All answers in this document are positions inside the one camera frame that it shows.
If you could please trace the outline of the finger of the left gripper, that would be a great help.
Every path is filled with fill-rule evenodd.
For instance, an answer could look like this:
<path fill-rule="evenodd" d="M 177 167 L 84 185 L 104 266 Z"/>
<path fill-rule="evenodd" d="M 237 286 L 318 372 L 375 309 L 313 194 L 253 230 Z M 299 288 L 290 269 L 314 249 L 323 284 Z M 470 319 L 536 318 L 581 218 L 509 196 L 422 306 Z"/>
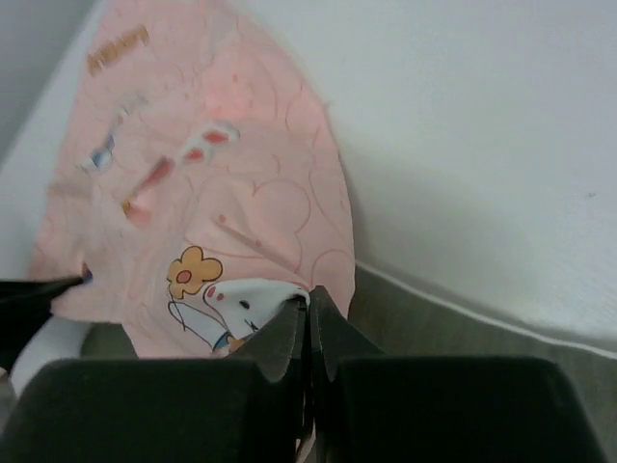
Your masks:
<path fill-rule="evenodd" d="M 52 301 L 83 278 L 2 281 L 0 302 L 1 366 L 12 367 L 20 352 L 51 316 Z"/>

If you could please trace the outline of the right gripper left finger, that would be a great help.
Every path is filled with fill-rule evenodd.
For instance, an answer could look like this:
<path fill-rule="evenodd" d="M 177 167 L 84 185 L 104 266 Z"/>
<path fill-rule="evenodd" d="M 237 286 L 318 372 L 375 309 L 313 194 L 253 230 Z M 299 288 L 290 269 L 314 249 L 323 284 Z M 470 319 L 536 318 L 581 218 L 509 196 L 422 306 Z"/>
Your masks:
<path fill-rule="evenodd" d="M 62 360 L 43 367 L 1 436 L 5 462 L 291 462 L 305 439 L 307 302 L 288 297 L 223 359 Z"/>

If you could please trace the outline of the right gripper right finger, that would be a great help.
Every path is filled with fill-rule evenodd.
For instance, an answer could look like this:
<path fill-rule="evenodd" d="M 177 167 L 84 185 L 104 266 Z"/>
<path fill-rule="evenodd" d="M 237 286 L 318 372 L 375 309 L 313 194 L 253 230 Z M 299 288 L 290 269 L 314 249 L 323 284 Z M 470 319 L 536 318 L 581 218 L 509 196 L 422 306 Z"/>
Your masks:
<path fill-rule="evenodd" d="M 320 462 L 603 462 L 577 393 L 532 357 L 390 356 L 319 286 L 308 307 Z"/>

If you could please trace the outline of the grey pillow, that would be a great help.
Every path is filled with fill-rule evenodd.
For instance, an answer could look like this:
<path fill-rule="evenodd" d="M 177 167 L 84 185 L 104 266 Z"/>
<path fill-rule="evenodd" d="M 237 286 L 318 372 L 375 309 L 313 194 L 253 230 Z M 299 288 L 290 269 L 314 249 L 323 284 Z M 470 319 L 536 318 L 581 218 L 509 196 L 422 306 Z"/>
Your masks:
<path fill-rule="evenodd" d="M 607 461 L 616 459 L 616 362 L 478 321 L 362 268 L 350 321 L 388 354 L 529 356 L 558 364 L 576 388 Z"/>

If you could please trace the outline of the pink cartoon pillowcase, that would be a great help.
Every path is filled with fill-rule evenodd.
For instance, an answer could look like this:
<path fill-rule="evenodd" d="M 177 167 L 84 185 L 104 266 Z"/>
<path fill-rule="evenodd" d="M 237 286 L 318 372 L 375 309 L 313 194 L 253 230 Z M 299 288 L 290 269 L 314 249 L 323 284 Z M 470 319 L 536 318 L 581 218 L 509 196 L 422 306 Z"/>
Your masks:
<path fill-rule="evenodd" d="M 225 1 L 113 1 L 85 59 L 31 274 L 141 357 L 228 353 L 317 286 L 347 313 L 352 216 L 325 106 Z"/>

